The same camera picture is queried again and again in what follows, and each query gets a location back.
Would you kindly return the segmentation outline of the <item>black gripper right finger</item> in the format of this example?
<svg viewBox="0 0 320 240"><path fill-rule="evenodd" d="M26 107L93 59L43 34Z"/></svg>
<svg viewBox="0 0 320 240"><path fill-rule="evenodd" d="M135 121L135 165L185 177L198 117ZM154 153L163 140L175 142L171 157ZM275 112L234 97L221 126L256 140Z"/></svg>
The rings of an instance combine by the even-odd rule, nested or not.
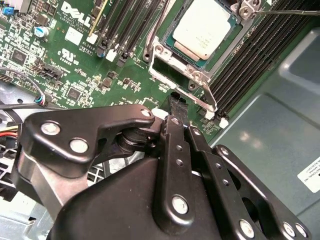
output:
<svg viewBox="0 0 320 240"><path fill-rule="evenodd" d="M309 240L308 228L226 146L189 126L195 220L182 240Z"/></svg>

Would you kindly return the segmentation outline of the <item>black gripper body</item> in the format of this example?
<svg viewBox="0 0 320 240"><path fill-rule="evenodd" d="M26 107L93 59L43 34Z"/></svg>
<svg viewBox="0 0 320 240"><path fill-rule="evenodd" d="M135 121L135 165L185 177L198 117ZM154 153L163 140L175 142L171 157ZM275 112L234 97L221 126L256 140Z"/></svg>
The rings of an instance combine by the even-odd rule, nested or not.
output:
<svg viewBox="0 0 320 240"><path fill-rule="evenodd" d="M179 235L169 235L154 221L153 200L158 160L145 158L74 196L59 212L53 240L232 240L221 230L200 176L192 175L195 220Z"/></svg>

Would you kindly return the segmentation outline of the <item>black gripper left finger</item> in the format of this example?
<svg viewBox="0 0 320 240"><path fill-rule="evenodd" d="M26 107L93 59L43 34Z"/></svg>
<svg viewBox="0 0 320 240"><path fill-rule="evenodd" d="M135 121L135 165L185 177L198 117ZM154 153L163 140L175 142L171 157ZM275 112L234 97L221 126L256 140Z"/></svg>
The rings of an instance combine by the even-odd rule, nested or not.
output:
<svg viewBox="0 0 320 240"><path fill-rule="evenodd" d="M153 219L163 232L186 232L195 221L195 201L183 105L173 95L164 118L141 104L33 113L21 127L14 184L47 209L54 226L74 196L153 158Z"/></svg>

